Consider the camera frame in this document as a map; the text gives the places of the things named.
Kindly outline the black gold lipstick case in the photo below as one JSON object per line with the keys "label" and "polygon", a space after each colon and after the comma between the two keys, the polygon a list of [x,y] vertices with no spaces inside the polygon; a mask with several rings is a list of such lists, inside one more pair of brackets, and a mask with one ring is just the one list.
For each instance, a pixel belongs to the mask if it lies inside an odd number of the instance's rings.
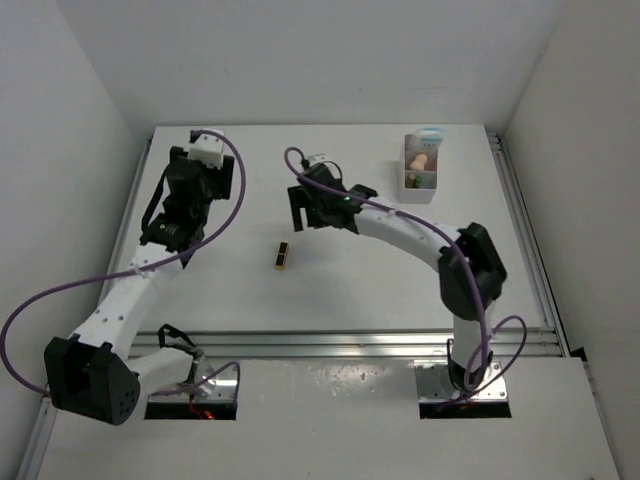
{"label": "black gold lipstick case", "polygon": [[289,254],[289,243],[281,242],[279,244],[276,259],[274,262],[274,269],[277,271],[283,271],[286,267],[286,262]]}

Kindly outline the beige makeup sponge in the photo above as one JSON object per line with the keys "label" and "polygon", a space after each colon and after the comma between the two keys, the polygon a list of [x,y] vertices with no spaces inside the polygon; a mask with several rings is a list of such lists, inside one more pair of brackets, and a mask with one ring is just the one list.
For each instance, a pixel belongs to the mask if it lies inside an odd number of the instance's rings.
{"label": "beige makeup sponge", "polygon": [[428,157],[424,153],[417,154],[408,166],[411,171],[425,171],[428,164]]}

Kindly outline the clear cotton pad pouch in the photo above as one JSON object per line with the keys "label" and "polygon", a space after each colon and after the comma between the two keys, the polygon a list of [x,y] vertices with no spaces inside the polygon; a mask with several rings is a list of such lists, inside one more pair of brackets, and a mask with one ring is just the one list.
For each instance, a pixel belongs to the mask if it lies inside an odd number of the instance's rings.
{"label": "clear cotton pad pouch", "polygon": [[443,139],[440,128],[422,127],[408,135],[406,147],[408,150],[438,150]]}

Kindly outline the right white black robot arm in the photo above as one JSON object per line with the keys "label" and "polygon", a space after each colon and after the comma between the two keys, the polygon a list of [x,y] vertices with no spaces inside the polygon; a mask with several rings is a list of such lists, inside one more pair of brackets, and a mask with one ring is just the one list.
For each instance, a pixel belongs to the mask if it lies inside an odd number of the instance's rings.
{"label": "right white black robot arm", "polygon": [[438,275],[440,299],[453,317],[448,354],[451,382],[461,392],[479,385],[492,360],[487,310],[499,298],[506,269],[484,226],[450,227],[394,209],[361,184],[347,190],[326,161],[301,161],[288,189],[294,229],[300,211],[311,228],[332,227],[383,241],[424,262]]}

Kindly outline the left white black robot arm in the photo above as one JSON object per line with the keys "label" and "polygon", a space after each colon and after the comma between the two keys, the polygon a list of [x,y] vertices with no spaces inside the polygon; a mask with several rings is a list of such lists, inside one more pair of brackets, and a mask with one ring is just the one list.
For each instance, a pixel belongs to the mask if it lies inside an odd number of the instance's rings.
{"label": "left white black robot arm", "polygon": [[203,353],[170,325],[160,327],[157,351],[137,359],[129,354],[152,306],[187,266],[191,247],[203,240],[212,202],[230,198],[233,168],[233,157],[218,141],[170,149],[141,220],[133,275],[117,280],[84,323],[45,349],[54,407],[121,425],[151,394],[194,385]]}

